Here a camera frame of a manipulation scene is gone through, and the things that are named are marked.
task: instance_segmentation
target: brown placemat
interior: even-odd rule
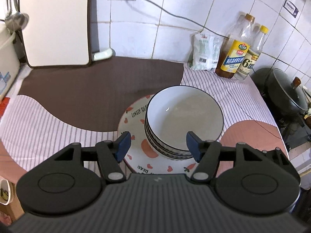
[[[108,132],[118,129],[133,102],[180,85],[182,77],[181,63],[112,57],[86,68],[35,69],[23,81],[19,95],[34,98],[72,126]]]

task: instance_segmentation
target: power cord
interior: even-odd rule
[[[213,32],[214,34],[216,34],[216,35],[218,35],[218,36],[220,36],[220,37],[223,37],[223,38],[226,38],[226,39],[228,38],[228,37],[226,37],[226,36],[220,35],[220,34],[214,32],[214,31],[212,31],[211,29],[205,27],[204,25],[201,25],[201,24],[199,24],[199,23],[197,23],[197,22],[195,22],[195,21],[193,21],[193,20],[191,20],[191,19],[189,19],[189,18],[182,17],[182,16],[178,16],[178,15],[175,15],[175,14],[173,14],[173,13],[170,13],[169,11],[167,11],[166,9],[164,9],[163,7],[161,7],[160,5],[157,5],[157,4],[154,3],[153,1],[150,1],[150,0],[145,0],[145,1],[147,1],[147,2],[149,2],[149,3],[152,3],[154,6],[160,8],[161,10],[163,10],[164,12],[166,12],[167,14],[169,14],[169,15],[171,15],[171,16],[173,16],[173,17],[177,17],[177,18],[181,18],[181,19],[190,21],[190,22],[192,22],[192,23],[194,23],[194,24],[196,24],[196,25],[198,25],[198,26],[200,26],[200,27],[202,27],[202,28],[204,28],[204,29],[209,30],[210,32]]]

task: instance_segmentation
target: white container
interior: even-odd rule
[[[10,35],[3,25],[0,25],[0,101],[10,89],[20,67],[13,40],[15,32]]]
[[[1,196],[0,196],[0,203],[3,205],[8,205],[9,203],[11,203],[14,199],[14,191],[13,191],[13,185],[11,182],[9,182],[6,179],[2,179],[0,180],[0,189],[2,189],[4,192],[7,193],[8,199],[4,200]]]

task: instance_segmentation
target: vinegar bottle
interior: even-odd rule
[[[254,64],[256,63],[259,55],[262,53],[262,47],[265,43],[265,37],[268,33],[269,29],[265,26],[261,26],[259,32],[255,36],[248,52],[238,67],[234,77],[238,80],[245,80],[251,69],[253,68]]]
[[[225,48],[220,52],[215,73],[220,77],[232,78],[243,61],[252,41],[252,25],[255,18],[246,14],[242,29],[231,34]]]

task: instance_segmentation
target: bowl stack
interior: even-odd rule
[[[150,100],[145,133],[151,148],[172,160],[192,158],[188,131],[204,140],[217,140],[223,129],[219,105],[206,92],[189,86],[161,90]]]

